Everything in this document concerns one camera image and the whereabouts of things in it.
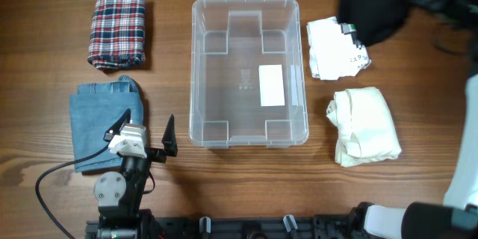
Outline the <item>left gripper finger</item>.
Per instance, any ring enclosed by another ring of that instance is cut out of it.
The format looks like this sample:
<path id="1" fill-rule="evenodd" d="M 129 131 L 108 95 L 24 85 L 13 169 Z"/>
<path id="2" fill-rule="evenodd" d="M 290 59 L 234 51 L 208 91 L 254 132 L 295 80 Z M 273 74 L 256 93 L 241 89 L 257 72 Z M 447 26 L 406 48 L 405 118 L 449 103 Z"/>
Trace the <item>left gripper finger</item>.
<path id="1" fill-rule="evenodd" d="M 178 145 L 175 131 L 175 117 L 173 114 L 171 114 L 168 119 L 167 127 L 165 128 L 161 142 L 164 146 L 165 155 L 172 157 L 177 156 Z"/>
<path id="2" fill-rule="evenodd" d="M 131 109 L 127 108 L 124 114 L 105 132 L 104 137 L 114 137 L 119 135 L 120 131 L 131 120 Z"/>

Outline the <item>black garment with tape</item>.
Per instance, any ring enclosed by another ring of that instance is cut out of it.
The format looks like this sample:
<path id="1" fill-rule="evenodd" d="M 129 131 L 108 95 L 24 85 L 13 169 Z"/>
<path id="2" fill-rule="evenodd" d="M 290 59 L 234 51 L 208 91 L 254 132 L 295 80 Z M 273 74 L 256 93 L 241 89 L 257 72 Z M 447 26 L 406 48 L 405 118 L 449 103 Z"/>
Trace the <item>black garment with tape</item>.
<path id="1" fill-rule="evenodd" d="M 338 0 L 337 21 L 355 27 L 365 46 L 388 39 L 405 23 L 409 0 Z"/>

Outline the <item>white printed shirt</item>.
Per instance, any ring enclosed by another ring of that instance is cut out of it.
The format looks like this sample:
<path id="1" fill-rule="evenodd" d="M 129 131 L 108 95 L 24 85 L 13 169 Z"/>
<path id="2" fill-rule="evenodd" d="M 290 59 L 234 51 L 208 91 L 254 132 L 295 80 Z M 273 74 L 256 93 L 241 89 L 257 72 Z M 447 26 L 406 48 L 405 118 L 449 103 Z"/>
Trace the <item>white printed shirt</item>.
<path id="1" fill-rule="evenodd" d="M 371 64 L 354 24 L 339 23 L 332 16 L 309 22 L 306 30 L 313 78 L 336 81 L 341 77 L 354 77 Z"/>

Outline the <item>cream cloth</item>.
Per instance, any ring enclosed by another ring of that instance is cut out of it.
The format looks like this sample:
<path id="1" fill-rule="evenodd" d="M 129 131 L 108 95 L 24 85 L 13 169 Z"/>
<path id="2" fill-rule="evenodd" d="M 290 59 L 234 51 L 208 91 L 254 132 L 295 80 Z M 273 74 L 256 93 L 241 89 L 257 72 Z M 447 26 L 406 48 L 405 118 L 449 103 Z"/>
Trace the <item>cream cloth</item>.
<path id="1" fill-rule="evenodd" d="M 335 163 L 342 167 L 393 160 L 402 152 L 391 112 L 375 87 L 334 93 L 326 117 L 338 130 Z"/>

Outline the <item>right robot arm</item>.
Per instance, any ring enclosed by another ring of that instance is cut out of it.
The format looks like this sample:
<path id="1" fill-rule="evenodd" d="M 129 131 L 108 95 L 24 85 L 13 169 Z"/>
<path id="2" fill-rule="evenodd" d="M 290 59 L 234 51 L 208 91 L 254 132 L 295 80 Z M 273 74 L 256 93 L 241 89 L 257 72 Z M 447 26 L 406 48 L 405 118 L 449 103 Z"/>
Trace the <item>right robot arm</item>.
<path id="1" fill-rule="evenodd" d="M 341 0 L 339 16 L 358 29 L 365 45 L 391 36 L 420 7 L 477 32 L 477 0 Z M 363 229 L 378 238 L 477 237 L 477 41 L 470 44 L 471 68 L 465 88 L 465 127 L 456 170 L 443 205 L 413 202 L 406 209 L 369 205 Z"/>

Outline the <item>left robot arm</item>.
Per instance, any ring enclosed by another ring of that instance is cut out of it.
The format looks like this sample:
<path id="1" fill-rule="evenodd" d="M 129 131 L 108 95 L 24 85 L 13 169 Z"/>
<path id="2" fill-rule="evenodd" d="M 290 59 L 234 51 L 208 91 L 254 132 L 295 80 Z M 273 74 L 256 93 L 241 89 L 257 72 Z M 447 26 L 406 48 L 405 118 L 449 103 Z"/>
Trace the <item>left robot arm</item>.
<path id="1" fill-rule="evenodd" d="M 165 163 L 177 156 L 175 118 L 170 116 L 161 148 L 147 146 L 147 130 L 131 123 L 131 111 L 125 113 L 105 132 L 104 141 L 110 153 L 122 159 L 119 171 L 106 172 L 96 181 L 93 192 L 98 201 L 99 221 L 88 223 L 86 238 L 165 238 L 161 224 L 149 209 L 140 209 L 149 191 L 152 163 Z"/>

